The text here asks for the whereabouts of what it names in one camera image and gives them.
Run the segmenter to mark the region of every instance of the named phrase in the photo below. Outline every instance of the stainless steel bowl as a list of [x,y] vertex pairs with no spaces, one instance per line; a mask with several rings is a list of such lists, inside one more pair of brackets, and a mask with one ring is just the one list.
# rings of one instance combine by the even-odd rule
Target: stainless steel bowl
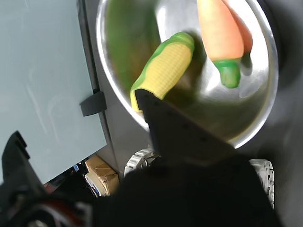
[[278,56],[275,40],[257,0],[230,0],[253,35],[250,56],[241,62],[241,83],[227,89],[203,48],[196,0],[100,0],[97,42],[106,76],[129,114],[146,130],[143,116],[130,106],[130,88],[158,45],[185,31],[195,39],[191,65],[165,100],[235,148],[253,138],[276,97]]

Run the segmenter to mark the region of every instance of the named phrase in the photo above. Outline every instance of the orange carrot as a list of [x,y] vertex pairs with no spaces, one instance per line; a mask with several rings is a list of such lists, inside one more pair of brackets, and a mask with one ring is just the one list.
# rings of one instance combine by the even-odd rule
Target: orange carrot
[[222,1],[225,3],[225,5],[230,10],[235,22],[238,25],[238,28],[241,32],[243,42],[244,42],[244,52],[250,53],[252,50],[252,45],[253,45],[253,40],[252,40],[252,35],[251,35],[250,30],[247,28],[247,26],[242,21],[242,19],[239,17],[239,15],[229,6],[228,0],[222,0]]
[[221,75],[227,88],[240,83],[239,59],[244,55],[240,30],[222,0],[197,0],[201,35],[208,57]]

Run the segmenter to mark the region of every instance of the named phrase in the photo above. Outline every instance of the cardboard box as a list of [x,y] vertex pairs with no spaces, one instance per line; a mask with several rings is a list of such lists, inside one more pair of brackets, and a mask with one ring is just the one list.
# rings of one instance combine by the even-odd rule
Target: cardboard box
[[99,156],[91,157],[85,164],[89,171],[85,178],[99,196],[110,195],[118,188],[118,174]]

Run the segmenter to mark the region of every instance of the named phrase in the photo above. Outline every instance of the light blue panel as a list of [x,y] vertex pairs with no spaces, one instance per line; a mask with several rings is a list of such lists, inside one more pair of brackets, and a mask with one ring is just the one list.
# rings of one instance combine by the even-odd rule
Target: light blue panel
[[43,183],[106,145],[79,107],[92,88],[76,2],[0,0],[0,155],[19,130]]

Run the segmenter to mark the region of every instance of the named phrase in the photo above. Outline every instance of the bowl rim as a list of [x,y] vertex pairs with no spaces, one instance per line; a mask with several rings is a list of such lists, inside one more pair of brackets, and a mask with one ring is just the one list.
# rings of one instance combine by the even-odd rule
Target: bowl rim
[[[259,5],[257,0],[245,0],[250,6],[251,10],[255,14],[257,21],[260,25],[261,31],[266,41],[268,60],[269,60],[269,71],[268,71],[268,82],[267,82],[267,95],[264,104],[258,113],[255,120],[250,124],[250,126],[244,130],[240,135],[227,141],[229,144],[234,146],[236,149],[242,147],[244,144],[249,142],[263,127],[265,124],[272,107],[274,105],[277,89],[278,89],[278,76],[279,76],[279,66],[278,66],[278,52],[276,48],[276,42],[274,35],[269,24],[269,21],[263,11],[262,7]],[[128,113],[135,119],[135,121],[142,126],[147,132],[149,132],[149,126],[145,122],[144,118],[132,109],[131,103],[128,97],[121,92],[119,82],[112,75],[115,74],[113,67],[108,59],[107,51],[107,38],[105,33],[105,18],[107,3],[109,0],[100,0],[96,18],[96,38],[97,38],[97,48],[103,70],[105,75],[118,99],[128,111]]]

